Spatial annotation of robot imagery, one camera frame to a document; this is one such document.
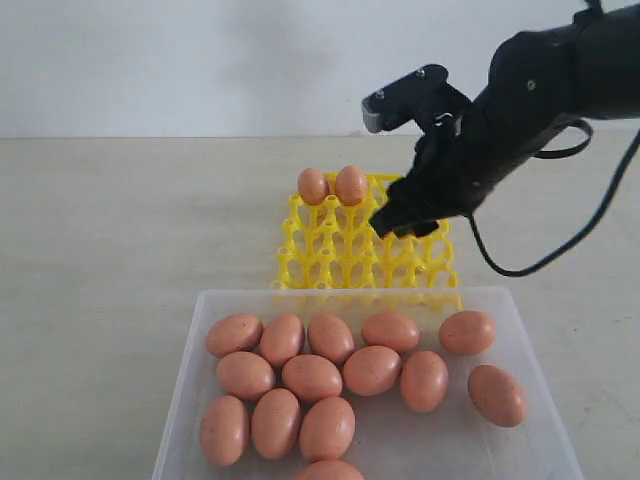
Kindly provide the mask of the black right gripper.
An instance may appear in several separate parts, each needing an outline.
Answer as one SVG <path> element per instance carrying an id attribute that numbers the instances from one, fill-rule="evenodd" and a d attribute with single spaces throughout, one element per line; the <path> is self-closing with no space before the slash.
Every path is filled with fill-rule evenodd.
<path id="1" fill-rule="evenodd" d="M 426 237 L 438 219 L 475 210 L 491 190 L 531 157 L 545 130 L 545 118 L 521 109 L 469 107 L 436 124 L 423 107 L 424 126 L 412 168 L 388 188 L 388 201 L 369 219 L 379 238 Z"/>

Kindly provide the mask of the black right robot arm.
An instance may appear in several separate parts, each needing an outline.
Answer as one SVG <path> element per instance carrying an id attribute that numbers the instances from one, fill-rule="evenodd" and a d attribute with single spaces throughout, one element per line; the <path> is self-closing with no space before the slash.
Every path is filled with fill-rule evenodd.
<path id="1" fill-rule="evenodd" d="M 580 119 L 639 114 L 639 9 L 590 7 L 565 26 L 523 31 L 494 53 L 474 99 L 430 64 L 363 100 L 366 128 L 416 123 L 410 171 L 387 190 L 370 224 L 377 235 L 433 232 L 441 219 L 474 212 L 496 185 Z"/>

